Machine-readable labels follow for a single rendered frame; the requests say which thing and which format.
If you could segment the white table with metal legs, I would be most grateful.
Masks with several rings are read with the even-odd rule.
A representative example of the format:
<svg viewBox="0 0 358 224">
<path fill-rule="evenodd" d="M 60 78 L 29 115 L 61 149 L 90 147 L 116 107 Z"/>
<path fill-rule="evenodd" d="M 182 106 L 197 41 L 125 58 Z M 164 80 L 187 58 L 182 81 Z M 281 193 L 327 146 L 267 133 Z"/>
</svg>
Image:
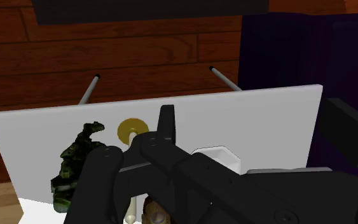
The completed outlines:
<svg viewBox="0 0 358 224">
<path fill-rule="evenodd" d="M 156 130 L 161 106 L 172 104 L 181 149 L 224 146 L 242 172 L 293 169 L 306 166 L 321 94 L 321 85 L 305 85 L 0 111 L 0 153 L 24 212 L 18 224 L 63 224 L 50 181 L 85 123 L 105 126 L 94 140 L 127 150 L 119 124 L 138 118 Z"/>
</svg>

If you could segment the dark purple furniture piece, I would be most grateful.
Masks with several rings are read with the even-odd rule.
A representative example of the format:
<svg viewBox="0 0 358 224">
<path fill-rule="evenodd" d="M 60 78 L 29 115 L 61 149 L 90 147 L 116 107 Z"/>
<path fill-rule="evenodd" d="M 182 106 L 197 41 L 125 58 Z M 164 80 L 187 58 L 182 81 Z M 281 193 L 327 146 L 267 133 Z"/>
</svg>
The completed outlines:
<svg viewBox="0 0 358 224">
<path fill-rule="evenodd" d="M 319 84 L 358 111 L 358 14 L 267 13 L 242 18 L 238 86 Z"/>
</svg>

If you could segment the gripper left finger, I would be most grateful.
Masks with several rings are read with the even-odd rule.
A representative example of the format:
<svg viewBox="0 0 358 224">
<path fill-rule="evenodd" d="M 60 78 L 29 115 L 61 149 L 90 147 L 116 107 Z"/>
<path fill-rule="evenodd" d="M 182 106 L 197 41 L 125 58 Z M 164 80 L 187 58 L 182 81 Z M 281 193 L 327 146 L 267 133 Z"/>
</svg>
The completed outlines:
<svg viewBox="0 0 358 224">
<path fill-rule="evenodd" d="M 64 224 L 123 224 L 130 199 L 143 193 L 176 224 L 303 224 L 285 198 L 177 147 L 172 105 L 161 107 L 157 130 L 137 136 L 129 150 L 90 152 Z"/>
</svg>

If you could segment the white angular container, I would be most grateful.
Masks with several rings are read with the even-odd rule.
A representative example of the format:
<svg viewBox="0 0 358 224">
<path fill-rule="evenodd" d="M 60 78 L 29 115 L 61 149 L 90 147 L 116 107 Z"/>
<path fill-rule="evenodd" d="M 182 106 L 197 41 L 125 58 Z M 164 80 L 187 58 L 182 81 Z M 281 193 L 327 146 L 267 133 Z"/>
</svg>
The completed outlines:
<svg viewBox="0 0 358 224">
<path fill-rule="evenodd" d="M 225 146 L 197 148 L 192 152 L 192 154 L 194 153 L 203 153 L 233 172 L 241 174 L 241 159 Z"/>
</svg>

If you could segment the green camouflage figure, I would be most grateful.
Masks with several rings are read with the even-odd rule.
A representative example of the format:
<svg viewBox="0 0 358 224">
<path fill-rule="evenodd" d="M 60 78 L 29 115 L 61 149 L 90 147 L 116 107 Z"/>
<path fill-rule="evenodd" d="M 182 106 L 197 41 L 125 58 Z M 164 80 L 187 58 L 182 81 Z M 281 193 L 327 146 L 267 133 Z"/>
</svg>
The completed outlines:
<svg viewBox="0 0 358 224">
<path fill-rule="evenodd" d="M 60 154 L 63 161 L 59 175 L 51 179 L 53 208 L 56 212 L 68 211 L 87 155 L 92 150 L 105 146 L 100 141 L 93 141 L 90 136 L 104 129 L 104 125 L 99 122 L 85 123 L 74 142 Z"/>
</svg>

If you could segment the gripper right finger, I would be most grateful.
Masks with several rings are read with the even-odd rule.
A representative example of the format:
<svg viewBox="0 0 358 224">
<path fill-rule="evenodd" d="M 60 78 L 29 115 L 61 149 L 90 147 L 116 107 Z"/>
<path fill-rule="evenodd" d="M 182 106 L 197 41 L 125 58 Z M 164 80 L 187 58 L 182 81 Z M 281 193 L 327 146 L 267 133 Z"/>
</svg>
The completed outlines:
<svg viewBox="0 0 358 224">
<path fill-rule="evenodd" d="M 338 98 L 323 99 L 317 119 L 319 132 L 358 167 L 358 111 Z M 355 215 L 358 224 L 358 208 Z"/>
</svg>

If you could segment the brown round object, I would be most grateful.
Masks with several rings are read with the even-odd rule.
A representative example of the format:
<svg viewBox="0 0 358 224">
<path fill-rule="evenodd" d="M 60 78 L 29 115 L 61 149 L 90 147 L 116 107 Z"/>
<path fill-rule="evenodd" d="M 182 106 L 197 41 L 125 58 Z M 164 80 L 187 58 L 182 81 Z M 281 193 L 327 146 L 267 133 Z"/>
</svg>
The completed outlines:
<svg viewBox="0 0 358 224">
<path fill-rule="evenodd" d="M 150 196 L 144 200 L 142 224 L 171 224 L 170 215 Z"/>
</svg>

